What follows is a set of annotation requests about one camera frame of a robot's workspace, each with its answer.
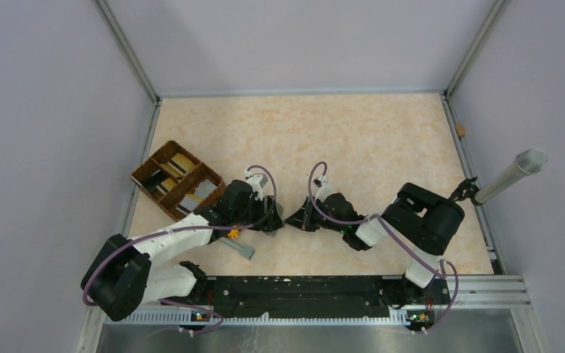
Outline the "brown woven divided basket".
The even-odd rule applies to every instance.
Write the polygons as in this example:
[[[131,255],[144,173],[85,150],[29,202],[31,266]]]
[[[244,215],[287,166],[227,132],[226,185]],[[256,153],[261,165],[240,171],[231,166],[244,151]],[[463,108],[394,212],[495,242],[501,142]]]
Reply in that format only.
[[[168,162],[168,160],[177,153],[184,154],[196,164],[195,169],[186,174],[182,179],[178,179],[170,175],[170,173],[162,167],[163,163]],[[156,171],[165,172],[176,182],[176,186],[166,195],[163,195],[158,191],[150,194],[141,185],[142,181],[148,179]],[[206,199],[204,199],[204,201],[194,211],[212,205],[225,191],[226,183],[217,172],[174,140],[165,142],[131,173],[131,180],[138,186],[140,191],[148,196],[167,216],[174,221],[179,221],[187,216],[175,210],[175,208],[186,194],[193,194],[195,187],[205,179],[209,179],[214,182],[217,185],[217,188]]]

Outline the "grey card holder wallet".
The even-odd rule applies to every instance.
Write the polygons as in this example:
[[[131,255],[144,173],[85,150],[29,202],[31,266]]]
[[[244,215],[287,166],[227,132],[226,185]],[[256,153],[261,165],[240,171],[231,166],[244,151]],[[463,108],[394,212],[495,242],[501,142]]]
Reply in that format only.
[[[275,237],[278,230],[282,229],[285,226],[285,222],[281,217],[281,212],[283,211],[283,207],[278,203],[274,203],[274,209],[271,211],[270,219],[269,219],[269,236]]]

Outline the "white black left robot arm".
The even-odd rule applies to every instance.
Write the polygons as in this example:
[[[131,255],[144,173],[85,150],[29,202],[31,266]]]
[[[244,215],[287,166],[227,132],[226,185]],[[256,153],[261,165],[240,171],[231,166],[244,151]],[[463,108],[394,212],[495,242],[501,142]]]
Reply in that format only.
[[[232,181],[212,205],[189,213],[170,226],[137,238],[109,237],[81,281],[83,299],[113,321],[142,304],[182,297],[197,304],[206,295],[206,275],[187,261],[164,268],[169,260],[243,230],[271,233],[282,226],[275,195],[266,195],[266,174]]]

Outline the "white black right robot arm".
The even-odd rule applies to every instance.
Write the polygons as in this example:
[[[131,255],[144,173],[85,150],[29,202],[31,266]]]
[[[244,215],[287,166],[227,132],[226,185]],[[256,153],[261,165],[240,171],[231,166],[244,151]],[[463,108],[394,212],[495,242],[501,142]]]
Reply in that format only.
[[[391,238],[411,256],[402,294],[409,302],[421,303],[432,292],[431,282],[446,276],[443,255],[465,218],[458,202],[466,197],[460,188],[444,198],[406,183],[381,214],[361,215],[342,193],[334,193],[326,182],[317,182],[305,203],[285,222],[305,232],[339,232],[357,251]]]

